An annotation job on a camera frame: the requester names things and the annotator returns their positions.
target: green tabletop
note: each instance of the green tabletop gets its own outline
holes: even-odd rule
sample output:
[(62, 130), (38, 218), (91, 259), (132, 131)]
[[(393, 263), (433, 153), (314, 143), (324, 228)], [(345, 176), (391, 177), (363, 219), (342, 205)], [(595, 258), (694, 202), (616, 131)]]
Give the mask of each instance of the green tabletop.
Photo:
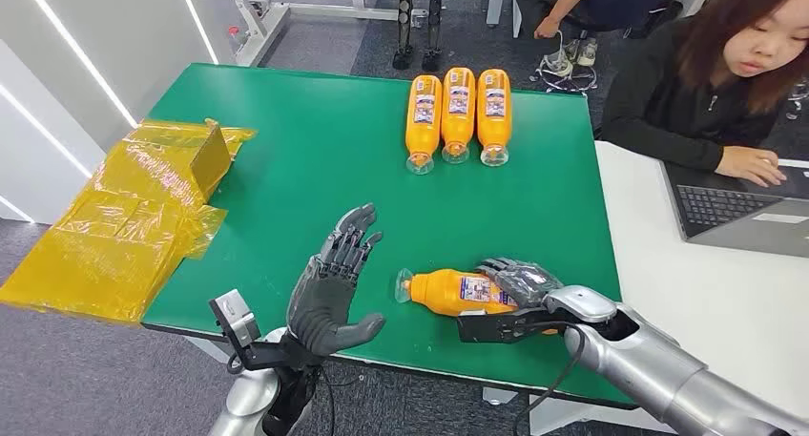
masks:
[[(478, 157), (414, 176), (405, 167), (410, 83), (192, 65), (150, 118), (259, 130), (211, 198), (227, 218), (202, 260), (185, 260), (143, 323), (218, 333), (208, 300), (237, 288), (263, 333), (284, 325), (309, 256), (348, 209), (372, 201), (384, 239), (360, 277), (350, 320), (381, 312), (371, 343), (344, 353), (372, 362), (510, 384), (548, 385), (568, 358), (555, 336), (512, 345), (460, 343), (452, 318), (393, 296), (397, 272), (472, 269), (486, 257), (539, 262), (565, 284), (620, 299), (587, 103), (515, 91), (511, 160)], [(479, 155), (474, 143), (472, 152)], [(561, 390), (628, 403), (579, 367)]]

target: person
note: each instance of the person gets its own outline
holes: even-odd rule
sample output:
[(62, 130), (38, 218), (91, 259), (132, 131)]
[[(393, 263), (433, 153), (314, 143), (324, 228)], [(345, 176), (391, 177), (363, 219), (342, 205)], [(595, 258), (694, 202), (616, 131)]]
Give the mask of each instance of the person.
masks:
[(809, 73), (809, 0), (712, 0), (658, 29), (607, 97), (604, 140), (682, 166), (780, 185), (759, 146)]
[[(568, 14), (603, 27), (622, 29), (641, 20), (661, 0), (516, 0), (523, 15), (523, 35), (532, 38), (553, 38), (562, 19)], [(576, 59), (568, 59), (564, 50), (546, 56), (549, 69), (559, 76), (569, 74), (576, 62), (592, 66), (598, 43), (590, 37), (579, 50)]]

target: yellow plastic bag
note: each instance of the yellow plastic bag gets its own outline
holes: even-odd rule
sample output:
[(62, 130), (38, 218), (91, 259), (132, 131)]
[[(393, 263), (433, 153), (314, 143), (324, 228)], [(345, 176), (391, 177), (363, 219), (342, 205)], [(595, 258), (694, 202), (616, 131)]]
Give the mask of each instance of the yellow plastic bag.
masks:
[(204, 255), (226, 215), (206, 202), (254, 134), (213, 120), (144, 121), (0, 287), (0, 301), (139, 322), (180, 261)]

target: black cable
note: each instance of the black cable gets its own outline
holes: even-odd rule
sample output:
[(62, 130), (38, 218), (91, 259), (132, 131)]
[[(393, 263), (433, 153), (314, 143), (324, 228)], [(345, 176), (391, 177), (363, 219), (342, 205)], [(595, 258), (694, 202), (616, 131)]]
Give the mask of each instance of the black cable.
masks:
[(354, 378), (353, 381), (349, 381), (349, 382), (346, 382), (346, 383), (343, 383), (343, 384), (332, 384), (331, 386), (333, 386), (335, 388), (338, 387), (338, 386), (349, 386), (349, 385), (356, 384), (359, 381), (360, 381), (360, 376), (357, 376), (357, 377)]
[(550, 396), (550, 394), (553, 393), (556, 390), (556, 388), (562, 383), (562, 381), (564, 381), (565, 378), (570, 375), (570, 372), (573, 370), (573, 367), (576, 366), (577, 363), (579, 363), (579, 360), (581, 359), (581, 356), (584, 353), (584, 344), (585, 344), (584, 331), (582, 331), (582, 329), (575, 323), (541, 322), (541, 323), (526, 324), (524, 326), (526, 328), (546, 328), (546, 329), (558, 328), (560, 326), (566, 326), (568, 328), (576, 330), (576, 332), (579, 334), (579, 344), (576, 347), (576, 351), (575, 353), (573, 353), (573, 356), (570, 357), (568, 363), (565, 364), (565, 367), (562, 369), (562, 372), (560, 372), (559, 375), (556, 376), (556, 380), (553, 381), (553, 384), (551, 384), (543, 394), (539, 395), (539, 398), (537, 398), (536, 401), (527, 405), (525, 409), (523, 409), (522, 411), (520, 411), (519, 414), (517, 414), (517, 417), (514, 419), (514, 427), (513, 427), (514, 436), (519, 436), (519, 433), (517, 432), (517, 425), (520, 423), (520, 420), (528, 416), (533, 409), (535, 409), (543, 401), (545, 401), (548, 398), (548, 396)]
[(243, 370), (244, 364), (241, 363), (239, 355), (237, 353), (234, 353), (233, 355), (230, 356), (230, 359), (228, 360), (227, 371), (230, 374), (240, 374), (241, 371)]
[(331, 383), (328, 380), (328, 376), (326, 375), (326, 368), (321, 366), (321, 374), (323, 375), (323, 380), (326, 382), (326, 388), (328, 388), (329, 392), (329, 406), (331, 407), (331, 423), (329, 424), (329, 435), (334, 436), (334, 393), (331, 389)]

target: orange bottle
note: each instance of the orange bottle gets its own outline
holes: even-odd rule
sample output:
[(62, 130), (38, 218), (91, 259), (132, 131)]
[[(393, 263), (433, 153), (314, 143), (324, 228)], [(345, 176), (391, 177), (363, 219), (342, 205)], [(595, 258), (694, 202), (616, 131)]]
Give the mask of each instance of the orange bottle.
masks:
[(441, 156), (450, 164), (469, 159), (469, 141), (475, 134), (475, 74), (466, 67), (453, 67), (444, 77), (441, 116)]
[(402, 269), (396, 277), (396, 301), (414, 301), (450, 317), (465, 310), (485, 309), (488, 314), (517, 310), (517, 303), (488, 277), (452, 269), (415, 276)]
[(487, 166), (508, 162), (511, 139), (511, 85), (499, 69), (481, 73), (478, 80), (478, 140), (483, 145), (481, 161)]
[(407, 106), (407, 130), (404, 141), (410, 157), (407, 169), (413, 174), (429, 173), (435, 163), (432, 154), (441, 139), (441, 80), (433, 75), (419, 75), (410, 86)]

